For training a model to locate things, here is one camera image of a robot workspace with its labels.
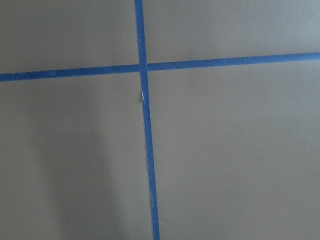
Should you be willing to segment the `brown paper table cover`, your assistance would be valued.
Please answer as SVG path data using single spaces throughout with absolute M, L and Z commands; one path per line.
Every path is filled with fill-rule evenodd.
M 317 240 L 317 0 L 3 0 L 3 240 Z

